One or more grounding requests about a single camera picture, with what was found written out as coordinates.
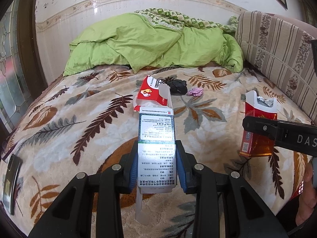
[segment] blue gripper pad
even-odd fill
[[[183,191],[187,192],[187,185],[186,185],[186,172],[183,166],[182,159],[180,157],[180,152],[176,146],[176,166],[177,166],[177,174],[180,179],[180,187],[182,187]]]
[[[130,170],[129,189],[132,191],[137,184],[137,153],[134,155],[133,163]]]

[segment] striped sofa cushion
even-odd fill
[[[262,12],[242,13],[236,31],[236,40],[246,60],[317,125],[317,77],[312,39],[297,26]]]

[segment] white tiled wall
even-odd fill
[[[153,7],[168,8],[223,24],[244,8],[301,19],[298,0],[286,1],[289,10],[276,0],[37,0],[40,58],[47,82],[51,83],[64,71],[69,56],[68,44],[87,26],[102,19]]]

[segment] cigarette pack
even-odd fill
[[[254,90],[245,94],[245,116],[277,119],[276,98],[265,100],[256,95]],[[245,157],[271,156],[274,140],[256,133],[243,131],[240,155]]]

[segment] cartoon paw print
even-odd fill
[[[147,89],[141,90],[140,92],[141,92],[141,94],[142,94],[143,96],[149,97],[149,96],[151,95],[151,94],[149,94],[149,93],[151,93],[152,90],[151,90],[150,88],[147,88]]]

